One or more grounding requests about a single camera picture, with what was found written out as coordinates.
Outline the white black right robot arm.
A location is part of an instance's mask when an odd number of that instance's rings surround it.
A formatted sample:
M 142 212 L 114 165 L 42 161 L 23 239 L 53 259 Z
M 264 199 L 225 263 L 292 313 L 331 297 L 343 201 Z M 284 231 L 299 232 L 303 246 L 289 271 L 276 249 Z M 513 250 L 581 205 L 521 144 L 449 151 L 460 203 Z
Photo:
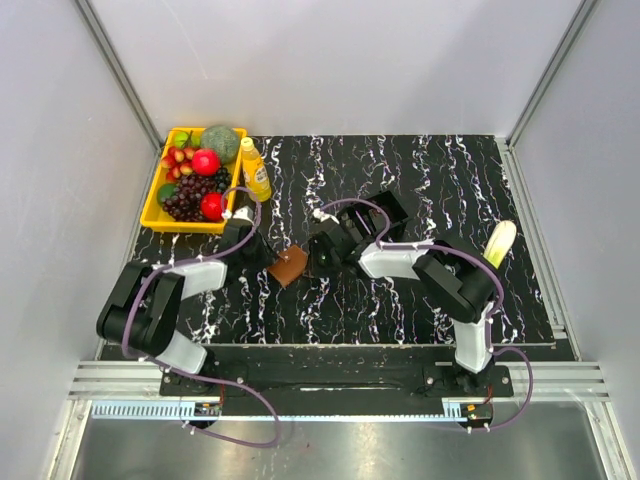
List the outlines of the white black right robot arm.
M 362 236 L 357 227 L 319 211 L 314 222 L 308 243 L 313 276 L 349 272 L 360 278 L 420 282 L 429 300 L 453 322 L 457 388 L 475 396 L 489 386 L 487 324 L 504 299 L 495 266 L 459 238 L 391 243 Z

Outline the red pomegranate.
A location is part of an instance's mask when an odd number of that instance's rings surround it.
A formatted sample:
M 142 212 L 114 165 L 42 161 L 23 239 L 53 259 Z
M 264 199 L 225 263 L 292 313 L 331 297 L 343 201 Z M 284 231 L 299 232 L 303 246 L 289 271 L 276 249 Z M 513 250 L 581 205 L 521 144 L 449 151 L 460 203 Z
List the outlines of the red pomegranate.
M 226 209 L 226 199 L 221 193 L 211 192 L 206 194 L 200 202 L 200 211 L 205 220 L 220 222 Z
M 212 176 L 219 170 L 221 162 L 215 151 L 199 149 L 193 155 L 191 166 L 198 175 Z

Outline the green melon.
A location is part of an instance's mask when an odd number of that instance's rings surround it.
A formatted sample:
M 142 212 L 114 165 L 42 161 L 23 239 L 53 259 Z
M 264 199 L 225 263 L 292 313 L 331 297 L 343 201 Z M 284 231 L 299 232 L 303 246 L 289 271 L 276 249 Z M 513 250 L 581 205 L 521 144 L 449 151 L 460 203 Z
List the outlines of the green melon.
M 223 165 L 233 163 L 240 148 L 241 137 L 234 129 L 215 125 L 205 129 L 200 136 L 200 146 L 213 150 Z

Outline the red pomegranate lower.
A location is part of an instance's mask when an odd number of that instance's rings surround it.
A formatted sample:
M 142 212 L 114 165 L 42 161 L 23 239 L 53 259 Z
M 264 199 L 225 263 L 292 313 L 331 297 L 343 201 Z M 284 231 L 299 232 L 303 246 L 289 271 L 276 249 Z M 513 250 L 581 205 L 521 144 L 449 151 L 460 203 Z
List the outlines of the red pomegranate lower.
M 226 209 L 226 199 L 221 193 L 211 192 L 206 194 L 200 202 L 200 211 L 205 220 L 220 222 Z

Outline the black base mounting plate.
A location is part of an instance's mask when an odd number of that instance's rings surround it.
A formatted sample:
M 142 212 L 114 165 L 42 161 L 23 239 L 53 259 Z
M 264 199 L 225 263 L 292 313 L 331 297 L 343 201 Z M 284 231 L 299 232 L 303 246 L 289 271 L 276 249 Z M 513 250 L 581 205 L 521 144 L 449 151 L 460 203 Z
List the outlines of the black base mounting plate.
M 241 390 L 261 393 L 281 418 L 409 417 L 439 414 L 445 399 L 481 403 L 514 396 L 505 366 L 474 377 L 439 346 L 217 345 L 214 372 L 232 387 L 166 373 L 163 396 L 221 396 L 226 415 L 258 415 L 262 404 Z

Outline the green lime fruit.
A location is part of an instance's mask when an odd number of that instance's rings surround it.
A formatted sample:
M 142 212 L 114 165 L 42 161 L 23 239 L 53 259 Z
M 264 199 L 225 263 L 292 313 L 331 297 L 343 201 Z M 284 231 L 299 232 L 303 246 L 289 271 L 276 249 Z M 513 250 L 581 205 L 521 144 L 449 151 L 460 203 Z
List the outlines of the green lime fruit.
M 167 199 L 174 195 L 176 188 L 175 183 L 166 183 L 162 185 L 156 192 L 156 201 L 159 205 L 162 205 Z

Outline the brown leather card holder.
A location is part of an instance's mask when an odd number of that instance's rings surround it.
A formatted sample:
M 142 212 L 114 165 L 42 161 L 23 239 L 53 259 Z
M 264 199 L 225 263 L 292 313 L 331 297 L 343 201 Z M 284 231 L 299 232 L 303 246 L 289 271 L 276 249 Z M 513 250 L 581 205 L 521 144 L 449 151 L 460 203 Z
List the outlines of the brown leather card holder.
M 288 287 L 306 270 L 308 254 L 298 245 L 292 245 L 278 254 L 276 262 L 267 272 L 283 287 Z

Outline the yellow plastic fruit tray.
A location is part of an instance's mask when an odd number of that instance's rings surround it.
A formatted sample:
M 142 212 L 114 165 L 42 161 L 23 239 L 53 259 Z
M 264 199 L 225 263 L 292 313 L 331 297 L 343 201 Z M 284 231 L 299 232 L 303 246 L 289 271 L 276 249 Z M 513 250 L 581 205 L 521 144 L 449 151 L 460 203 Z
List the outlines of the yellow plastic fruit tray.
M 170 131 L 140 217 L 160 233 L 220 235 L 242 185 L 243 128 L 177 127 Z

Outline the small red fruit cluster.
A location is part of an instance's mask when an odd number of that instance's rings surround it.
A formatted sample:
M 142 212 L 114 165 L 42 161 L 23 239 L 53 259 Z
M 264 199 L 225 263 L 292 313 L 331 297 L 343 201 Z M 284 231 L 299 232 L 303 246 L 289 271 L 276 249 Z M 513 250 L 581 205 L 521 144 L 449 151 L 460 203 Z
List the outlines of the small red fruit cluster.
M 191 175 L 194 171 L 191 160 L 196 150 L 194 148 L 179 149 L 170 147 L 160 160 L 160 167 L 165 172 L 167 183 L 176 183 L 182 177 Z

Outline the red pomegranate upper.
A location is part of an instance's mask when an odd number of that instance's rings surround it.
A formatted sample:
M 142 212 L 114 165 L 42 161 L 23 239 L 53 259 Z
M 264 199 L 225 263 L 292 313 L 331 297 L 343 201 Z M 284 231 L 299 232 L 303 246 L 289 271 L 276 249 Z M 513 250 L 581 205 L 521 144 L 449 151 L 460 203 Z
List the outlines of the red pomegranate upper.
M 219 170 L 221 162 L 215 151 L 199 149 L 193 155 L 191 166 L 198 175 L 212 176 Z

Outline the yellow juice bottle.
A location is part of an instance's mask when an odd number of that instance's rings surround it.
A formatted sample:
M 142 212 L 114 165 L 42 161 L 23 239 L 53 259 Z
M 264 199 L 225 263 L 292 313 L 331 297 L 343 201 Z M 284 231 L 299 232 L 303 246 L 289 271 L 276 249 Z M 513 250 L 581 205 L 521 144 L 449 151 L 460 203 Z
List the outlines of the yellow juice bottle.
M 258 198 L 266 202 L 271 198 L 271 182 L 263 158 L 251 137 L 240 141 L 244 184 Z

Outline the black plastic card box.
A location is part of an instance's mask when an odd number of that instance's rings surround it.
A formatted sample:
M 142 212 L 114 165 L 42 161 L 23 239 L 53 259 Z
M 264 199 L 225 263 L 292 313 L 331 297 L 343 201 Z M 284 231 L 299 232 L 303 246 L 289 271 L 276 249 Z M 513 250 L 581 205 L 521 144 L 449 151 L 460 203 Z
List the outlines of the black plastic card box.
M 390 221 L 389 230 L 383 240 L 400 242 L 404 237 L 409 214 L 395 194 L 390 190 L 380 191 L 367 198 L 367 201 L 383 210 Z M 386 220 L 378 209 L 361 202 L 347 203 L 339 210 L 338 219 L 350 232 L 357 232 L 357 239 L 363 239 L 365 236 L 375 239 L 386 226 Z

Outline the black grape bunch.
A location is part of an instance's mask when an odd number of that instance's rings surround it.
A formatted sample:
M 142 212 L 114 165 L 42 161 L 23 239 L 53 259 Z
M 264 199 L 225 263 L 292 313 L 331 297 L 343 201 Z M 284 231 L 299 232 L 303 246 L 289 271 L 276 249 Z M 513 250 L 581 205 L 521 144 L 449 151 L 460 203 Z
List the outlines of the black grape bunch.
M 212 177 L 212 191 L 223 194 L 232 182 L 232 174 L 226 167 L 221 167 Z

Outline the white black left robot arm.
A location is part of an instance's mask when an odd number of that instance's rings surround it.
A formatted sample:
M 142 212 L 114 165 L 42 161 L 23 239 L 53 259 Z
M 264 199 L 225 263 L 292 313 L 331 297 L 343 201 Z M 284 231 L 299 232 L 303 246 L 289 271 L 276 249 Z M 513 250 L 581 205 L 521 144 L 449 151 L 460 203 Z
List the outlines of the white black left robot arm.
M 182 383 L 193 394 L 212 391 L 215 355 L 177 330 L 180 305 L 268 266 L 274 254 L 255 227 L 259 220 L 249 206 L 236 210 L 226 222 L 218 251 L 209 257 L 157 267 L 128 262 L 97 319 L 98 336 L 182 371 Z

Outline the dark purple grape bunch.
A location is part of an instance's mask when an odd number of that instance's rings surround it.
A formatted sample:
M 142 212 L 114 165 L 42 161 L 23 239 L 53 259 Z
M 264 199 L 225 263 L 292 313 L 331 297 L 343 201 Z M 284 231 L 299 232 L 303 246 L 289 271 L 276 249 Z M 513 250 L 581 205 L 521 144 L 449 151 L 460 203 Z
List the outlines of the dark purple grape bunch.
M 176 222 L 201 222 L 204 217 L 200 211 L 201 199 L 212 191 L 212 177 L 192 173 L 182 177 L 173 196 L 160 207 Z

